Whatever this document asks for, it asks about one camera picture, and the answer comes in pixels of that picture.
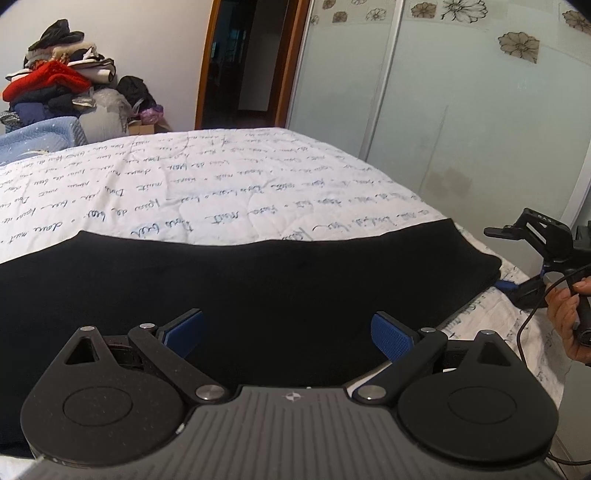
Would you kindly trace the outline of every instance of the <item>blue blanket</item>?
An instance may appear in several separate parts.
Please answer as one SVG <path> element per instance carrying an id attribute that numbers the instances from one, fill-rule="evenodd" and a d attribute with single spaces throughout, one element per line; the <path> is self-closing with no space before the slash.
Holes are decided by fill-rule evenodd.
<path id="1" fill-rule="evenodd" d="M 79 145 L 88 145 L 88 142 L 76 117 L 43 120 L 0 135 L 0 166 Z"/>

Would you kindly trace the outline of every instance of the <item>blue gripper pad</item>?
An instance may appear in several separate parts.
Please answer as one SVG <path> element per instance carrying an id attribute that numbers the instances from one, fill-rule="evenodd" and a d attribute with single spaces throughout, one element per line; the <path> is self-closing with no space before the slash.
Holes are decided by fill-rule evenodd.
<path id="1" fill-rule="evenodd" d="M 157 338 L 178 356 L 185 358 L 203 340 L 204 330 L 205 315 L 199 309 L 192 309 L 161 327 Z"/>
<path id="2" fill-rule="evenodd" d="M 371 339 L 374 345 L 394 363 L 409 353 L 420 337 L 417 332 L 387 313 L 378 312 L 371 319 Z"/>

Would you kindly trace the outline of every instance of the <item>pile of clothes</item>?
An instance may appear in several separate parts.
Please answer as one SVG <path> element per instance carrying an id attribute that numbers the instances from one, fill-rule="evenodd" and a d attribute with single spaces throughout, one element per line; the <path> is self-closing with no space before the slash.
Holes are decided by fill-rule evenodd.
<path id="1" fill-rule="evenodd" d="M 131 106 L 115 88 L 115 62 L 99 54 L 68 20 L 58 20 L 33 43 L 23 68 L 6 76 L 0 113 L 6 131 L 56 117 L 76 117 L 90 143 L 128 134 Z"/>

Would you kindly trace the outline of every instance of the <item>black circular disc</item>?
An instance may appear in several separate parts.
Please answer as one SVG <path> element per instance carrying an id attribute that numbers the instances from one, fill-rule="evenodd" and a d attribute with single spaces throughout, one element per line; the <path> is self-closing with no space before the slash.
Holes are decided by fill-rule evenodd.
<path id="1" fill-rule="evenodd" d="M 556 408 L 541 388 L 509 368 L 457 369 L 411 384 L 398 418 L 420 445 L 448 459 L 519 465 L 545 454 L 556 431 Z"/>
<path id="2" fill-rule="evenodd" d="M 176 390 L 141 372 L 86 367 L 30 395 L 21 425 L 31 447 L 64 463 L 108 466 L 143 457 L 174 438 L 184 418 Z"/>
<path id="3" fill-rule="evenodd" d="M 113 387 L 89 387 L 70 395 L 64 414 L 84 427 L 103 427 L 122 420 L 133 408 L 129 394 Z"/>

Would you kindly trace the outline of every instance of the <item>hand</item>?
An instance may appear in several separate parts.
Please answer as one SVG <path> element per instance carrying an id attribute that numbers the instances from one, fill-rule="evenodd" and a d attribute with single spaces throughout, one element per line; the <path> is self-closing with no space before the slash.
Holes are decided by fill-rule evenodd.
<path id="1" fill-rule="evenodd" d="M 591 348 L 581 345 L 574 337 L 573 325 L 577 319 L 579 293 L 591 295 L 591 277 L 582 279 L 573 285 L 577 294 L 571 296 L 568 288 L 549 291 L 546 295 L 548 318 L 556 332 L 562 337 L 564 351 L 572 360 L 588 364 L 591 362 Z"/>

